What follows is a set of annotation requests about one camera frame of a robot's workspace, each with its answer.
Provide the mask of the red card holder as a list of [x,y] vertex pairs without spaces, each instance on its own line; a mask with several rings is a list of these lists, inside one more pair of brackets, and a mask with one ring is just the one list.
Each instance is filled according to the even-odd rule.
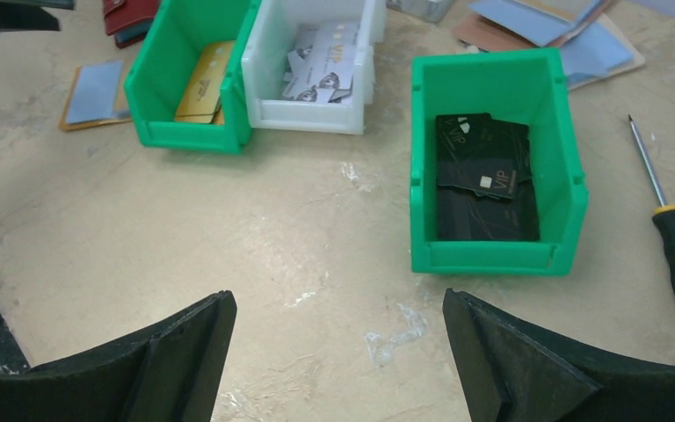
[[113,37],[117,48],[143,40],[160,3],[160,0],[104,0],[105,34]]

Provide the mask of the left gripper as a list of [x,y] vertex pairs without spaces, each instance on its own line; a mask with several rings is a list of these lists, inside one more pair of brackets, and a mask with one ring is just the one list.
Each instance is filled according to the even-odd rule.
[[73,10],[74,0],[0,0],[0,33],[61,30],[46,8]]

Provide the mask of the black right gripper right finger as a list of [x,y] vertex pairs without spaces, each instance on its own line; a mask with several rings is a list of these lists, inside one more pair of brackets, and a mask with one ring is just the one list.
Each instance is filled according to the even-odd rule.
[[479,421],[675,421],[675,366],[639,360],[448,289],[443,316]]

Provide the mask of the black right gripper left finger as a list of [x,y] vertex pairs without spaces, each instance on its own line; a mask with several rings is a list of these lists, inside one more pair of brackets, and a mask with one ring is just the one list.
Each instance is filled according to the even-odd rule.
[[0,375],[0,421],[208,421],[236,312],[221,291],[90,350]]

